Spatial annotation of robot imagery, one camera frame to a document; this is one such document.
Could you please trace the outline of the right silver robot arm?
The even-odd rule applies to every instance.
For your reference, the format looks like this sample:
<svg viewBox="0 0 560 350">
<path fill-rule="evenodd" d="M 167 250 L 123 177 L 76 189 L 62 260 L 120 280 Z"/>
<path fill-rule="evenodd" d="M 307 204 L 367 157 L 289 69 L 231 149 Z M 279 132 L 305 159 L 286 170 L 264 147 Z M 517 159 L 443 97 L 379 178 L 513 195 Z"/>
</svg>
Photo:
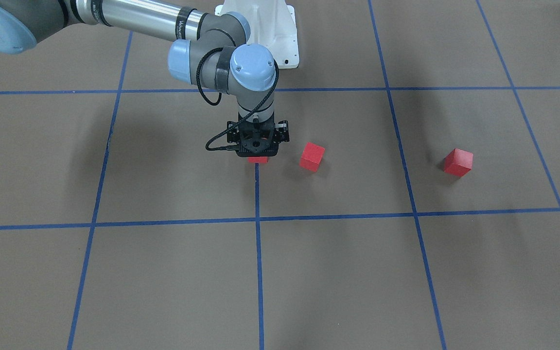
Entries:
<svg viewBox="0 0 560 350">
<path fill-rule="evenodd" d="M 158 0 L 0 0 L 0 53 L 20 54 L 74 24 L 118 27 L 171 42 L 168 71 L 219 97 L 233 95 L 238 119 L 206 144 L 207 151 L 238 157 L 274 157 L 290 140 L 288 122 L 275 122 L 274 91 L 280 69 L 271 51 L 249 44 L 251 28 L 242 14 L 217 16 Z"/>
</svg>

